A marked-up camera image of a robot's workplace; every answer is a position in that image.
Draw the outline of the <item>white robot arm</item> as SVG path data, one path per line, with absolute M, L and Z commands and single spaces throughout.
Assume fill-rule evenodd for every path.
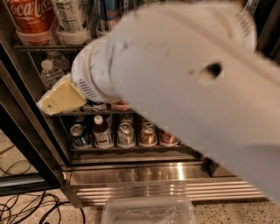
M 280 203 L 280 73 L 255 42 L 236 3 L 143 6 L 86 45 L 38 108 L 127 102 Z

